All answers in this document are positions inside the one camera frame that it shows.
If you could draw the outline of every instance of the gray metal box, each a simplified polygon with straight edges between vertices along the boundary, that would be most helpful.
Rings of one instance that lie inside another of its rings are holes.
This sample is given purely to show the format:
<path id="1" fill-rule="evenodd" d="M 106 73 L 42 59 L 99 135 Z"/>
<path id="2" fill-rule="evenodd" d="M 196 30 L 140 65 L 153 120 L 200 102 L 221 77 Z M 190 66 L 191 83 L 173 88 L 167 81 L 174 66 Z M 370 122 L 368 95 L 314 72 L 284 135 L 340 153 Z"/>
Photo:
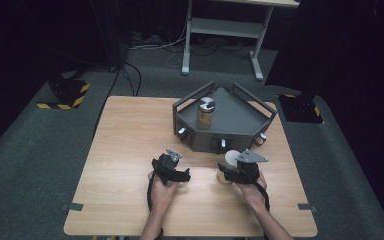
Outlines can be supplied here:
<path id="1" fill-rule="evenodd" d="M 197 124 L 198 101 L 210 97 L 215 101 L 213 120 L 209 129 Z M 256 102 L 269 113 L 267 116 L 249 101 Z M 193 151 L 225 153 L 260 146 L 264 132 L 277 112 L 237 83 L 231 89 L 215 88 L 210 82 L 173 104 L 173 132 Z"/>

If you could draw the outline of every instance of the black curtain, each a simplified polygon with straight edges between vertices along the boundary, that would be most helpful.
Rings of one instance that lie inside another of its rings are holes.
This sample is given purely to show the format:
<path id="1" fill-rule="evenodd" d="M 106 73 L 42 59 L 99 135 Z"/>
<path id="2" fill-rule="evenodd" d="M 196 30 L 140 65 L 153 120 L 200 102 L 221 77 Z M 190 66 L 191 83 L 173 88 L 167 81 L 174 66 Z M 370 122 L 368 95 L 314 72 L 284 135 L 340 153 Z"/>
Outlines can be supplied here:
<path id="1" fill-rule="evenodd" d="M 317 87 L 384 209 L 384 0 L 302 0 L 266 84 Z"/>

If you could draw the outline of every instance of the human hand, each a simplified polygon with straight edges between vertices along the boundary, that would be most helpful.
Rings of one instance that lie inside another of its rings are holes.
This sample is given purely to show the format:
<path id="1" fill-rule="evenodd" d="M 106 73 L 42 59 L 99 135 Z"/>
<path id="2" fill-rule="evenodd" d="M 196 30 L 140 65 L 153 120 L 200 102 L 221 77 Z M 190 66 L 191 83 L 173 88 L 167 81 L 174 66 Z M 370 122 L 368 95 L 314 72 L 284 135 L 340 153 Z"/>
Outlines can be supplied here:
<path id="1" fill-rule="evenodd" d="M 152 172 L 148 174 L 148 178 L 151 179 Z M 151 202 L 152 210 L 161 214 L 165 214 L 168 206 L 174 198 L 174 193 L 179 186 L 179 182 L 168 182 L 167 186 L 163 184 L 158 175 L 154 176 L 154 182 L 152 183 Z"/>
<path id="2" fill-rule="evenodd" d="M 260 184 L 264 189 L 267 189 L 267 183 L 261 171 L 260 171 L 260 177 L 257 179 L 257 183 Z M 235 184 L 239 187 L 239 189 L 241 189 L 245 202 L 251 208 L 256 209 L 256 208 L 262 207 L 265 209 L 264 196 L 260 193 L 260 191 L 254 184 L 240 184 L 240 183 L 235 183 Z"/>

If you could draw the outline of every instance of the cable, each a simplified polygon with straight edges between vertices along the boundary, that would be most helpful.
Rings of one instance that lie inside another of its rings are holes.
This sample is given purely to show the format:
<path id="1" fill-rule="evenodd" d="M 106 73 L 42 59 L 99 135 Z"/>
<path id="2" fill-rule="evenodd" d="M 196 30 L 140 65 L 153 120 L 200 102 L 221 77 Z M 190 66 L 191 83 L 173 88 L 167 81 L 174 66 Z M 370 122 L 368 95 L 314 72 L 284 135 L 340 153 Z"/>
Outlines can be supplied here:
<path id="1" fill-rule="evenodd" d="M 141 85 L 142 85 L 142 75 L 141 75 L 141 73 L 140 73 L 140 71 L 139 71 L 139 69 L 137 68 L 137 67 L 135 67 L 135 66 L 133 66 L 132 64 L 130 64 L 130 63 L 128 63 L 128 62 L 124 62 L 126 65 L 129 65 L 130 67 L 132 67 L 132 68 L 134 68 L 137 72 L 138 72 L 138 75 L 139 75 L 139 83 L 138 83 L 138 88 L 136 89 L 136 93 L 134 93 L 134 88 L 133 88 L 133 86 L 131 85 L 131 82 L 130 82 L 130 76 L 129 76 L 129 82 L 130 82 L 130 86 L 131 86 L 131 90 L 132 90 L 132 93 L 133 93 L 133 96 L 138 96 L 139 95 L 139 90 L 140 90 L 140 87 L 141 87 Z"/>
<path id="2" fill-rule="evenodd" d="M 161 49 L 161 48 L 165 48 L 165 47 L 170 47 L 170 46 L 173 46 L 175 45 L 176 43 L 178 42 L 181 42 L 183 40 L 186 39 L 186 37 L 183 37 L 183 34 L 185 33 L 185 30 L 186 30 L 186 24 L 187 22 L 185 21 L 185 25 L 183 26 L 183 30 L 182 30 L 182 33 L 180 34 L 179 38 L 177 39 L 177 41 L 175 42 L 170 42 L 170 44 L 166 44 L 166 45 L 143 45 L 143 46 L 133 46 L 131 48 L 129 48 L 130 50 L 137 50 L 137 49 L 147 49 L 147 50 L 151 50 L 151 49 Z"/>
<path id="3" fill-rule="evenodd" d="M 103 65 L 99 65 L 99 64 L 95 64 L 95 63 L 91 63 L 91 62 L 88 62 L 88 61 L 85 61 L 85 60 L 82 60 L 82 59 L 79 59 L 79 58 L 76 58 L 76 57 L 72 57 L 68 54 L 65 54 L 61 51 L 58 51 L 54 48 L 52 48 L 51 46 L 48 45 L 48 43 L 45 41 L 45 38 L 43 37 L 42 35 L 42 32 L 40 31 L 39 27 L 37 26 L 33 16 L 31 15 L 29 9 L 27 8 L 27 5 L 26 3 L 24 2 L 24 0 L 19 0 L 21 5 L 23 6 L 23 9 L 24 11 L 26 12 L 27 14 L 27 17 L 29 18 L 30 22 L 32 23 L 33 27 L 35 28 L 39 38 L 40 38 L 40 41 L 42 42 L 42 44 L 45 46 L 45 48 L 47 48 L 48 50 L 58 54 L 58 55 L 61 55 L 63 57 L 66 57 L 68 59 L 71 59 L 71 60 L 74 60 L 74 61 L 78 61 L 78 62 L 81 62 L 81 63 L 84 63 L 84 64 L 87 64 L 87 65 L 90 65 L 90 66 L 94 66 L 94 67 L 98 67 L 98 68 L 104 68 L 104 69 L 107 69 L 109 66 L 103 66 Z"/>
<path id="4" fill-rule="evenodd" d="M 117 82 L 117 78 L 118 78 L 118 75 L 120 74 L 120 68 L 118 68 L 117 70 L 117 74 L 115 75 L 115 78 L 113 80 L 113 83 L 111 85 L 111 88 L 110 90 L 108 91 L 108 94 L 107 96 L 105 97 L 105 100 L 104 100 L 104 103 L 102 104 L 101 106 L 101 109 L 99 110 L 99 115 L 98 115 L 98 119 L 96 120 L 96 123 L 95 123 L 95 127 L 94 127 L 94 130 L 93 130 L 93 135 L 92 135 L 92 140 L 95 138 L 95 133 L 96 133 L 96 129 L 98 128 L 98 124 L 99 124 L 99 121 L 101 120 L 101 115 L 102 115 L 102 112 L 104 111 L 104 107 L 105 107 L 105 104 L 107 103 L 107 99 L 110 97 L 110 94 L 115 86 L 115 83 Z"/>

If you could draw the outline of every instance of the finger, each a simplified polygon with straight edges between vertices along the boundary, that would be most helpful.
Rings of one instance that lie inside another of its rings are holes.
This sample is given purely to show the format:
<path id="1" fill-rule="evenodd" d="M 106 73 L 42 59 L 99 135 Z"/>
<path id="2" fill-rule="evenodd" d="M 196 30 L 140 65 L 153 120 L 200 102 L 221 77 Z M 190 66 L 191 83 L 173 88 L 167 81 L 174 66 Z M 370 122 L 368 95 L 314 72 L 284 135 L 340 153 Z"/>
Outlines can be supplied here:
<path id="1" fill-rule="evenodd" d="M 149 180 L 151 180 L 151 178 L 152 178 L 152 174 L 154 174 L 154 171 L 148 173 L 148 179 L 149 179 Z"/>
<path id="2" fill-rule="evenodd" d="M 258 178 L 257 182 L 265 189 L 267 190 L 267 183 L 266 179 L 264 178 L 263 172 L 260 171 L 260 177 Z"/>

